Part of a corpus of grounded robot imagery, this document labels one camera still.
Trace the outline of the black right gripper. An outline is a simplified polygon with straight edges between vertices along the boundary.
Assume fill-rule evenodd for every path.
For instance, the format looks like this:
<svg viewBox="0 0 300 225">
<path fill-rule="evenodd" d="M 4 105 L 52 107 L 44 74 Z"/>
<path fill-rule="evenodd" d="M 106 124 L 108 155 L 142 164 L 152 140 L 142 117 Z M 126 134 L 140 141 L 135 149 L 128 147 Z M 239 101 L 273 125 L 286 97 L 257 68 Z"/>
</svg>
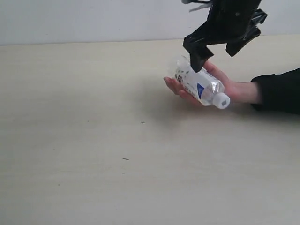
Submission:
<svg viewBox="0 0 300 225">
<path fill-rule="evenodd" d="M 260 36 L 257 25 L 264 23 L 268 14 L 259 8 L 260 0 L 191 0 L 208 6 L 206 21 L 184 38 L 189 49 L 190 65 L 200 72 L 205 62 L 214 56 L 208 45 L 226 44 L 226 52 L 235 56 L 246 44 Z"/>
</svg>

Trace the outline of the person's bare hand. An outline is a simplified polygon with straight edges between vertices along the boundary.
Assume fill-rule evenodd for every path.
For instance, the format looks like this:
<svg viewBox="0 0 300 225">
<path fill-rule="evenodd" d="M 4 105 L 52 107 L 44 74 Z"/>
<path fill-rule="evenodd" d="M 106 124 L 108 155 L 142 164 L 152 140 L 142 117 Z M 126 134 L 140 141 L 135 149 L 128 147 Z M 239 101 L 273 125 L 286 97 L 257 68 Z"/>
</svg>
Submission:
<svg viewBox="0 0 300 225">
<path fill-rule="evenodd" d="M 208 73 L 219 79 L 225 86 L 225 94 L 235 103 L 261 104 L 262 97 L 256 82 L 235 82 L 230 80 L 227 75 L 218 69 L 214 64 L 207 61 L 203 66 Z M 200 105 L 192 95 L 187 93 L 182 85 L 174 78 L 164 77 L 167 87 L 182 99 L 194 105 Z"/>
</svg>

